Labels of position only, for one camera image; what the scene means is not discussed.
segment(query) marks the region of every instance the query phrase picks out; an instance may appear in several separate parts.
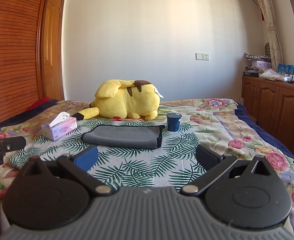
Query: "green leaf pattern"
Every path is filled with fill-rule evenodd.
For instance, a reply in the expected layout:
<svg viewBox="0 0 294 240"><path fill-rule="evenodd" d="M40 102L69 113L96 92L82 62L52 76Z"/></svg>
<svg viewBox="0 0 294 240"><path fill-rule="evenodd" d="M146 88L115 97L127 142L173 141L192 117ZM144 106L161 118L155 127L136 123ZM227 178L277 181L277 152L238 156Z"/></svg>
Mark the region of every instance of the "green leaf pattern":
<svg viewBox="0 0 294 240"><path fill-rule="evenodd" d="M81 140L82 134L97 125L155 126L155 122L109 122L99 120L78 121L78 128L57 141L43 136L28 144L13 155L10 165L21 169L31 156L40 156L44 161L56 160L60 155L75 155L89 144ZM125 187L175 186L183 181L197 178L205 173L195 158L199 140L191 125L181 123L177 132L167 128L162 132L162 147L138 149L98 146L98 161L88 171L114 189Z"/></svg>

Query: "pikachu plush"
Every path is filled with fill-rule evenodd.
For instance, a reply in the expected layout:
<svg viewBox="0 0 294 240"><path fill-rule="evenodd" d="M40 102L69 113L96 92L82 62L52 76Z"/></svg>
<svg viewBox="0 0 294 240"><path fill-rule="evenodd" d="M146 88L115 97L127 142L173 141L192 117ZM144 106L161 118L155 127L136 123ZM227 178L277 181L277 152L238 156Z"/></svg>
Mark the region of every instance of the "pikachu plush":
<svg viewBox="0 0 294 240"><path fill-rule="evenodd" d="M111 79L104 82L95 94L90 108L73 115L77 120L86 120L97 115L107 118L120 117L146 121L157 117L160 97L157 88L145 80Z"/></svg>

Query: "beige curtain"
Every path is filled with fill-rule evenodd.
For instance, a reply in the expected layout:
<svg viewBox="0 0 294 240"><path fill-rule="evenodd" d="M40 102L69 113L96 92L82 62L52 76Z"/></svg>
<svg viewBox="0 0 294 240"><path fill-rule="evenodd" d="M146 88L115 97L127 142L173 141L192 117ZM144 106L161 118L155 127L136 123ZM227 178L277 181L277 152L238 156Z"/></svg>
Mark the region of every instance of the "beige curtain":
<svg viewBox="0 0 294 240"><path fill-rule="evenodd" d="M271 65L274 70L278 71L278 64L283 63L283 57L276 29L276 17L274 15L274 6L272 4L272 0L258 0L258 2L267 25L271 54Z"/></svg>

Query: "gray towel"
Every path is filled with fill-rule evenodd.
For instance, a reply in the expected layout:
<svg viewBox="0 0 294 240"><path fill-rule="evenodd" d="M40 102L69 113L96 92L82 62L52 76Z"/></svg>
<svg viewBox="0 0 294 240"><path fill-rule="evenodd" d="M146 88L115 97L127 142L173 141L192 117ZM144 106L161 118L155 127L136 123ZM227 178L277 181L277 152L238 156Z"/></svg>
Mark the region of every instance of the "gray towel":
<svg viewBox="0 0 294 240"><path fill-rule="evenodd" d="M91 132L84 133L81 138L85 143L97 145L156 149L161 147L164 127L98 125Z"/></svg>

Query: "bed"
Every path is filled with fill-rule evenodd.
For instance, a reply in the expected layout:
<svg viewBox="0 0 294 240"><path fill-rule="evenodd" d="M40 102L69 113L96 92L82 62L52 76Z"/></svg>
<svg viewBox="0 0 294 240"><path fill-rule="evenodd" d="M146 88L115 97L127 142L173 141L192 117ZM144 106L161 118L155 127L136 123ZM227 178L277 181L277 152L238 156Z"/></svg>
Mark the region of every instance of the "bed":
<svg viewBox="0 0 294 240"><path fill-rule="evenodd" d="M182 114L177 133L164 132L162 148L142 151L130 148L99 146L99 158L88 173L112 187L175 186L201 176L205 170L194 157L199 142L213 151L232 153L239 159L251 160L256 154L265 155L291 195L293 208L285 227L294 234L294 156L284 145L257 126L246 109L231 99L191 99L161 102L158 116L151 122L143 119L107 119L96 117L78 121L78 129L56 142L41 135L41 125L51 121L59 112L74 114L88 103L60 101L42 109L41 113L19 124L2 127L0 138L24 136L25 149L7 153L0 166L0 202L7 188L31 156L55 160L62 153L75 154L88 145L80 140L82 133L99 124L152 126L166 123L166 114ZM134 178L139 171L139 179Z"/></svg>

